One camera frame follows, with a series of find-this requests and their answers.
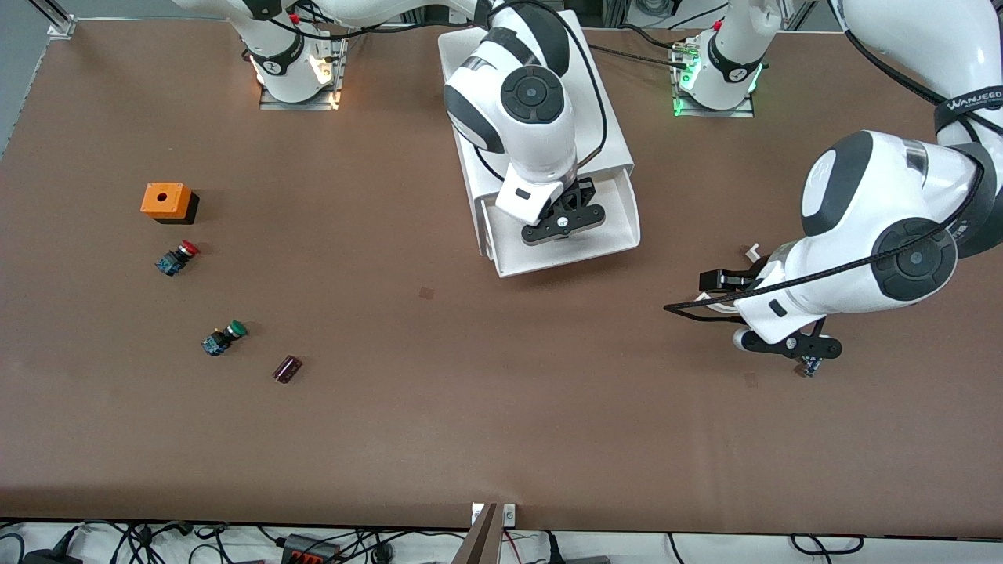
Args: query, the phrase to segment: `robotic arm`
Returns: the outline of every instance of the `robotic arm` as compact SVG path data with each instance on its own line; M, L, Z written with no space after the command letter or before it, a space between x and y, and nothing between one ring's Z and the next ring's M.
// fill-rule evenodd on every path
M227 18L276 98L303 101L330 81L315 71L323 40L274 23L293 27L285 9L294 0L175 1ZM584 210L595 193L587 179L580 185L577 178L575 119L561 81L568 71L571 49L568 33L553 12L530 3L503 8L505 0L316 1L339 24L359 28L439 3L469 19L479 16L488 27L479 46L446 81L444 99L450 120L464 138L478 151L505 153L510 158L495 199L497 208L528 226L524 240L529 244L601 225L605 211L589 206L587 214L557 218L554 230L548 227L535 234L530 229L553 216L556 205Z
M865 42L951 96L935 112L938 145L875 131L841 139L808 173L803 239L749 271L701 275L701 290L735 294L666 306L734 299L740 317L726 320L748 326L735 344L799 358L806 375L842 351L820 334L826 315L917 303L947 284L958 259L1003 242L1003 75L991 4L844 0L843 11ZM815 330L801 333L811 322Z
M692 70L679 88L711 109L731 109L745 99L761 70L766 48L780 29L779 0L732 0L719 25L687 40Z

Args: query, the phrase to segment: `brown mat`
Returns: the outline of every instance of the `brown mat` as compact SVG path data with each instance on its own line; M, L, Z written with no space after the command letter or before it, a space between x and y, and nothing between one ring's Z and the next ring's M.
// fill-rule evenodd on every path
M49 47L0 163L0 514L461 527L499 500L523 528L1003 535L999 249L832 318L814 379L661 309L797 238L831 143L929 139L931 107L840 35L778 37L745 120L674 118L664 68L597 53L642 244L499 280L440 31L360 43L331 112L258 110L224 23ZM139 214L150 181L196 190L197 224ZM183 238L206 252L170 279ZM207 356L233 318L251 336Z

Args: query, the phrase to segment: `wire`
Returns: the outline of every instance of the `wire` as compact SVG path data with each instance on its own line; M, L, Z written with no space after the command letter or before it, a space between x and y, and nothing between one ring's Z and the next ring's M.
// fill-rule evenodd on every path
M645 31L644 29L642 29L642 28L640 28L640 27L638 27L638 26L636 26L636 25L634 25L632 23L622 23L622 24L620 24L620 25L617 26L617 29L629 29L631 31L635 31L635 32L637 32L638 35L640 35L641 37L643 37L645 41L651 43L652 45L654 45L656 47L661 47L663 49L671 49L672 48L672 43L665 43L665 42L659 41L658 39L655 39L651 35L648 35L647 31Z
M261 531L261 534L265 535L266 539L272 541L276 545L279 544L279 538L278 537L273 537L272 535L269 535L268 532L265 531L265 528L262 527L261 525L258 525L258 530Z
M882 261L882 260L885 260L887 258L894 257L894 256L898 255L899 253L901 253L901 252L903 252L903 251L905 251L907 249L911 249L911 248L915 247L916 245L919 245L920 243L923 243L927 239L930 239L931 237L937 235L941 231L944 231L945 229L947 229L948 227L950 227L951 224L953 224L955 222L955 220L957 220L959 217L961 217L961 215L963 213L965 213L965 210L968 208L968 206L975 199L975 195L979 192L978 191L978 186L982 183L982 177L985 174L985 169L982 167L982 164L979 163L978 161L976 161L974 159L972 159L971 161L975 165L975 177L972 180L972 187L973 188L968 191L967 195L965 195L965 200L962 201L961 205L958 206L958 209L955 210L954 212L952 212L951 215L947 217L947 219L945 219L941 223L937 224L937 227L935 227L935 228L931 229L930 231L928 231L927 233L923 234L923 236L920 237L920 238L918 238L918 239L915 239L915 240L913 240L913 241L911 241L909 243L903 243L902 245L899 245L898 247L895 247L893 249L889 249L888 251L884 251L884 252L881 252L881 253L870 255L870 256L864 257L862 259L858 259L856 261L851 261L851 262L848 262L846 264L842 264L840 266L835 266L835 267L832 267L832 268L827 268L825 270L821 270L821 271L818 271L818 272L815 272L815 273L812 273L812 274L807 274L805 276L801 276L799 278L794 278L792 280L786 280L784 282L779 282L777 284L770 284L768 286L763 286L763 287L756 288L754 290L748 290L748 291L745 291L745 292L732 292L732 293L729 293L729 294L725 294L723 296L718 296L716 298L709 298L709 299L704 299L704 300L696 300L696 301L691 301L691 302L670 303L670 304L665 305L664 309L665 309L665 311L668 311L670 313L675 313L677 315L682 315L679 312L679 310L682 310L682 309L687 309L687 308L691 308L691 307L700 307L700 306L711 305L711 304L715 304L715 303L723 303L723 302L727 302L727 301L736 300L736 299L739 299L739 298L751 298L751 297L754 297L754 296L761 296L762 294L768 294L769 292L775 292L777 290L784 290L784 289L787 289L787 288L792 288L794 286L800 286L801 284L806 284L808 282L814 282L816 280L821 280L822 278L828 278L829 276L834 276L837 274L842 274L844 272L847 272L849 270L853 270L855 268L859 268L859 267L862 267L862 266L867 266L867 265L870 265L870 264L874 264L874 263L876 263L878 261Z
M586 155L585 159L579 161L578 166L584 167L588 165L589 162L591 162L593 159L595 159L597 155L602 153L603 148L606 147L606 137L609 134L609 122L607 121L606 118L606 104L603 103L603 94L602 91L599 89L599 81L596 79L596 72L592 69L592 65L589 64L589 55L586 52L585 47L582 46L582 42L578 40L578 35L575 34L575 30L573 30L571 26L568 25L568 22L566 22L565 19L561 17L561 14L557 13L554 10L554 8L540 2L539 0L507 0L506 2L503 2L501 4L498 4L497 6L491 8L491 11L487 12L486 19L488 22L490 22L491 18L499 11L506 8L511 8L513 6L519 6L520 4L530 4L533 6L537 6L539 8L543 8L552 16L554 16L554 19L556 19L561 24L561 26L565 28L565 31L568 32L568 36L571 37L572 41L575 42L575 46L578 47L579 54L582 55L582 62L585 64L585 69L589 71L589 80L592 81L592 89L596 92L596 102L599 103L599 115L603 120L603 134L599 138L599 146L596 147L596 149L593 150L592 153Z
M883 61L880 58L878 58L877 56L875 56L875 54L872 53L870 50L868 50L868 48L864 46L864 44L861 42L861 40L858 39L856 35L854 35L853 31L851 31L851 30L848 29L845 32L845 34L847 36L847 39L850 40L850 42L854 45L854 47L857 48L857 50L860 51L860 53L862 55L864 55L865 58L867 58L869 61L871 61L872 64L874 64L875 66L877 66L879 68L879 70L881 70L882 72L884 72L889 78L895 80L896 82L898 82L901 86L905 87L910 92L913 92L914 94L920 96L921 98L927 100L928 102L930 102L930 103L932 103L934 105L941 104L941 103L944 103L945 101L947 101L948 98L946 96L935 92L933 89L931 89L931 88L929 88L927 86L924 86L923 84L920 84L916 80L913 80L909 76L907 76L907 75L903 74L902 72L896 70L891 65L889 65L885 61ZM992 121L986 119L985 117L979 115L978 113L975 113L974 111L966 113L963 116L963 118L964 119L974 120L974 121L978 122L980 125L982 125L982 126L986 127L987 129L995 132L996 134L1003 135L1003 127L1000 127L996 123L993 123ZM965 127L965 130L968 132L968 136L971 137L972 140L978 143L979 142L979 135L975 132L975 129L972 127L971 123L967 123L966 124L965 121L963 121L961 117L959 117L958 120L962 123L962 126Z
M627 57L627 58L630 58L630 59L637 59L637 60L641 60L641 61L645 61L645 62L653 62L655 64L664 64L665 66L671 66L673 68L678 68L678 69L685 69L686 68L686 64L685 63L681 63L681 62L668 61L668 60L662 60L662 59L654 59L654 58L651 58L651 57L645 57L645 56L641 56L641 55L636 55L634 53L627 53L627 52L624 52L624 51L618 51L616 49L611 49L609 47L604 47L602 45L593 45L592 43L589 43L589 46L592 47L593 49L596 49L597 51L603 51L604 53L610 53L610 54L613 54L613 55L619 55L621 57Z
M401 33L401 32L404 32L404 31L410 31L412 29L418 29L418 28L421 28L421 27L430 27L430 26L435 26L435 25L442 26L442 27L455 27L455 28L470 27L470 25L472 25L472 24L469 24L469 23L450 23L450 22L426 21L426 22L416 23L414 25L408 25L408 26L403 26L403 27L387 27L387 28L380 29L379 26L383 25L381 23L379 25L372 25L372 26L369 26L369 27L363 27L361 29L357 29L355 31L349 31L348 33L342 33L340 35L317 35L316 33L308 33L306 31L303 31L302 29L300 29L300 28L298 28L296 26L290 27L290 26L288 26L288 25L286 25L286 24L284 24L282 22L275 21L274 19L268 20L268 21L270 21L273 24L281 27L282 29L285 29L286 31L292 31L293 33L295 33L297 35L300 35L302 37L307 37L307 38L310 38L310 39L320 39L320 40L323 40L323 41L340 41L341 39L351 39L352 37L358 37L360 35L365 35L367 33Z
M519 555L519 549L516 548L516 541L512 539L512 533L505 531L505 538L509 540L509 546L512 547L512 553L516 555L516 564L523 564L523 558Z
M216 535L216 546L219 547L220 556L227 561L227 564L234 564L234 560L227 554L227 549L223 548L223 539L220 538L220 535Z
M24 537L18 535L17 533L7 533L6 535L0 535L0 541L4 539L14 539L15 541L17 541L17 544L20 546L20 552L18 553L17 556L17 564L21 564L21 562L24 560Z
M797 537L807 537L811 539L811 542L813 542L815 546L818 547L818 550L808 550L802 548L801 545L797 544ZM811 556L812 558L815 556L822 556L825 558L826 564L832 564L832 558L831 558L832 556L846 556L848 554L854 554L860 552L861 549L864 548L864 537L851 537L851 538L857 539L857 544L844 550L832 550L825 548L825 545L821 544L821 541L818 540L818 537L807 534L790 535L790 544L792 544L794 546L794 549L797 550L797 552L800 552L801 554Z
M667 29L667 30L668 30L668 29L675 29L675 28L679 27L680 25L683 25L683 24L686 24L686 23L689 23L689 22L691 22L691 21L693 21L693 20L695 20L695 19L697 19L697 18L702 18L703 16L706 16L706 15L709 15L709 14L712 14L712 13L714 13L714 12L718 11L718 10L723 10L724 8L727 8L729 4L730 4L730 2L725 2L724 4L721 4L720 6L718 6L718 7L716 7L716 8L711 8L711 9L709 9L709 10L706 10L706 11L703 11L703 12L700 12L699 14L697 14L697 15L695 15L695 16L692 16L692 17L688 17L688 18L686 18L686 19L684 19L684 20L682 20L682 21L677 21L676 23L674 23L674 24L670 25L669 27L666 27L665 29ZM656 26L656 25L658 25L658 24L662 23L663 21L665 21L665 20L667 20L667 19L669 19L669 18L671 18L671 17L672 17L672 14L669 14L669 15L665 16L664 18L662 18L662 19L660 19L660 20L656 21L655 23L649 23L648 25L646 25L646 26L644 26L644 27L646 27L646 28L648 28L648 29L651 29L652 27L654 27L654 26Z
M483 165L485 169L487 169L487 172L490 173L492 177L496 178L500 182L505 182L505 177L497 174L497 172L494 169L491 169L491 166L487 164L487 161L484 161L484 156L480 153L479 147L473 146L473 152L477 154L477 159L480 160L480 164Z
M672 536L672 533L666 533L666 535L669 537L669 546L672 547L672 556L676 557L676 562L679 562L679 564L686 564L683 562L683 557L679 556L679 549L676 548L675 537Z
M189 564L192 564L192 559L195 558L195 553L199 552L200 548L211 548L215 550L216 552L220 553L220 564L224 564L226 562L223 559L223 553L220 552L220 549L216 548L216 545L211 545L209 543L206 543L206 544L201 544L192 549L192 552L189 554Z

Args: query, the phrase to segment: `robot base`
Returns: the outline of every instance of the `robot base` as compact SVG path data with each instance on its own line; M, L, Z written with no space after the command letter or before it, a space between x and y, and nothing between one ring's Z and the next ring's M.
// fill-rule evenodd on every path
M320 33L330 35L330 32L317 29L309 24L302 26L309 33ZM315 110L323 111L328 109L338 109L341 101L341 84L345 78L346 55L348 54L348 41L318 41L307 39L309 48L316 51L314 58L317 60L314 71L317 73L319 81L328 81L316 94L300 102L284 102L273 96L265 87L261 74L258 75L258 83L261 85L261 101L259 109L294 109L294 110ZM326 58L331 57L331 62L326 62Z
M755 112L752 106L752 96L745 95L745 99L740 104L731 109L712 109L701 105L693 99L693 96L682 87L683 84L693 80L695 69L700 66L698 57L699 46L696 45L696 37L687 37L680 45L679 49L669 49L669 60L672 62L682 62L690 65L694 70L681 70L670 68L672 79L672 111L674 115L694 115L697 117L754 117Z
M575 30L582 45L586 45L575 14L564 11L561 15ZM439 58L442 62L442 74L446 79L477 47L484 34L482 29L464 29L439 36ZM528 245L523 240L523 229L526 226L494 206L494 198L501 189L500 181L484 169L473 152L473 146L453 129L477 247L482 256L494 262L494 268L503 278L619 253L641 243L637 203L629 178L634 169L634 161L627 150L613 105L606 95L602 77L595 70L596 63L592 59L592 53L586 51L588 61L583 62L574 44L571 52L571 66L562 77L562 82L571 97L572 107L575 108L575 142L579 156L587 155L595 149L602 134L599 103L585 64L591 65L596 72L606 106L606 146L602 153L578 172L580 179L588 177L594 184L596 194L590 204L599 205L605 211L606 218L602 225L571 233L565 239ZM484 153L483 156L495 171L503 172L509 167L509 159L505 155Z

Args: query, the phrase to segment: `small electronic component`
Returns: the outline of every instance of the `small electronic component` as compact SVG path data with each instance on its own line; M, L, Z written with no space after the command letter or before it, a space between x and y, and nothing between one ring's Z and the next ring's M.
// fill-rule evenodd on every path
M181 183L151 182L146 185L139 211L156 223L195 223L199 211L199 196Z
M282 545L282 564L324 564L340 554L341 548L336 544L289 535Z
M272 373L272 377L279 383L289 383L289 380L293 379L293 376L302 366L302 360L292 355L287 356L282 361L282 364L279 364L279 367L275 369L275 372Z
M168 276L174 276L185 268L192 257L199 254L199 248L188 241L182 241L177 250L168 251L156 261L156 268Z
M202 341L202 348L210 356L219 356L230 348L230 345L241 337L248 335L247 327L236 319L230 322L222 331L217 329L212 335Z

